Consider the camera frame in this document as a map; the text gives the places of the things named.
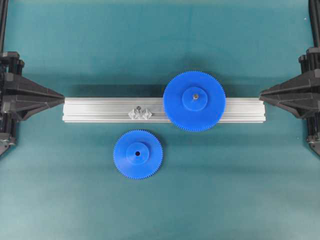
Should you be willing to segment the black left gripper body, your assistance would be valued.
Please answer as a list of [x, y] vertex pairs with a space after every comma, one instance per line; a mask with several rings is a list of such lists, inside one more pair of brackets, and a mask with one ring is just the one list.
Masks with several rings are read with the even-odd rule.
[[0, 156], [3, 157], [11, 146], [16, 145], [17, 120], [3, 110], [5, 105], [5, 74], [22, 75], [25, 63], [17, 52], [0, 53]]

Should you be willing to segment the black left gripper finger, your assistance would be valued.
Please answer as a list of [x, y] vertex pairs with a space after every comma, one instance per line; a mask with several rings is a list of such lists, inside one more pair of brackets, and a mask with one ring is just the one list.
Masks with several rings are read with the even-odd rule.
[[10, 114], [13, 119], [21, 122], [39, 112], [56, 107], [64, 102], [65, 98], [5, 96], [3, 99], [3, 113]]
[[6, 95], [64, 98], [62, 94], [14, 73], [3, 75], [3, 90]]

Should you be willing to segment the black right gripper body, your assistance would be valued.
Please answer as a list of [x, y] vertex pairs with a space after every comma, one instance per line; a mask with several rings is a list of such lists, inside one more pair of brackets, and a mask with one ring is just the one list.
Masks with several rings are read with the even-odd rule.
[[[320, 70], [320, 48], [310, 47], [306, 54], [301, 55], [298, 59], [300, 63], [301, 73], [308, 72], [308, 77], [316, 76], [315, 70]], [[310, 94], [312, 110], [305, 117], [307, 126], [306, 141], [310, 149], [316, 153], [320, 153], [320, 86], [311, 86], [307, 93]]]

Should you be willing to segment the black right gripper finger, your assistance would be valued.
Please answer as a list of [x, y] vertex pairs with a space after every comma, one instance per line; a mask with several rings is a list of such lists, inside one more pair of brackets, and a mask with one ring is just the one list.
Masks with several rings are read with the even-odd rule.
[[296, 118], [309, 118], [313, 116], [312, 100], [279, 100], [266, 96], [260, 96], [259, 99], [274, 107], [291, 113]]
[[282, 94], [299, 94], [311, 91], [313, 75], [304, 73], [260, 92], [260, 97]]

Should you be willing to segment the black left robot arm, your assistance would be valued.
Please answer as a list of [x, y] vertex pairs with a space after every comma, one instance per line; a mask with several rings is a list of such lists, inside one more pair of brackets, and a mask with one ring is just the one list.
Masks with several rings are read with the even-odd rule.
[[65, 97], [22, 76], [25, 63], [16, 51], [4, 51], [7, 0], [0, 2], [0, 155], [16, 145], [22, 121], [65, 102]]

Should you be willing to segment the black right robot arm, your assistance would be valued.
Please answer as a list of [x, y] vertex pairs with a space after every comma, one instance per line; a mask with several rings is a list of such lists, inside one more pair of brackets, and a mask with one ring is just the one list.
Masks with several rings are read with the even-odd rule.
[[259, 99], [306, 120], [310, 149], [320, 154], [320, 2], [308, 2], [313, 47], [298, 58], [301, 74], [260, 92]]

